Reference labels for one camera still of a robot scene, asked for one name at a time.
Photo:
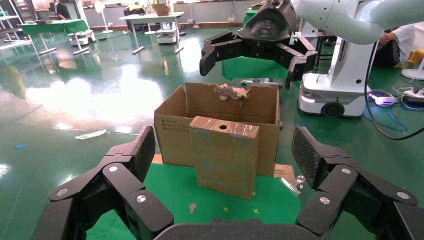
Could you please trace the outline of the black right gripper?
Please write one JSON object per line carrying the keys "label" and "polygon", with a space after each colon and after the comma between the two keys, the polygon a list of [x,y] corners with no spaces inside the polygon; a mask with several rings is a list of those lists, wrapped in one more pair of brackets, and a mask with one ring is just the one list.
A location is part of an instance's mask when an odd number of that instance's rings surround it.
{"label": "black right gripper", "polygon": [[206,76],[216,65],[237,57],[274,60],[287,70],[284,88],[301,81],[314,68],[318,55],[303,36],[289,44],[297,21],[289,0],[268,0],[236,35],[227,30],[203,41],[199,72]]}

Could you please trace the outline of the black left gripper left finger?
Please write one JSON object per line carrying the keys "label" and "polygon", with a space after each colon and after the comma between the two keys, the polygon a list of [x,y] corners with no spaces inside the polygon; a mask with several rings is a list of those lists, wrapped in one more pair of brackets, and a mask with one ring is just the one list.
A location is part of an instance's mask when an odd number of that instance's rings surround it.
{"label": "black left gripper left finger", "polygon": [[152,126],[113,146],[100,163],[49,195],[34,240],[84,240],[102,215],[114,211],[138,240],[152,240],[174,224],[173,214],[144,184],[156,152]]}

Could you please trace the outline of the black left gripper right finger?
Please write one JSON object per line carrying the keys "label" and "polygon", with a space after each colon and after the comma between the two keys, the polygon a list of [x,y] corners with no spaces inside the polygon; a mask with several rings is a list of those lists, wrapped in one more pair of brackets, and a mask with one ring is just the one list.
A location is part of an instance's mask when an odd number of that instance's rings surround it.
{"label": "black left gripper right finger", "polygon": [[340,215],[353,215],[377,240],[421,240],[424,210],[406,189],[361,168],[342,148],[295,129],[292,156],[313,194],[296,224],[326,239]]}

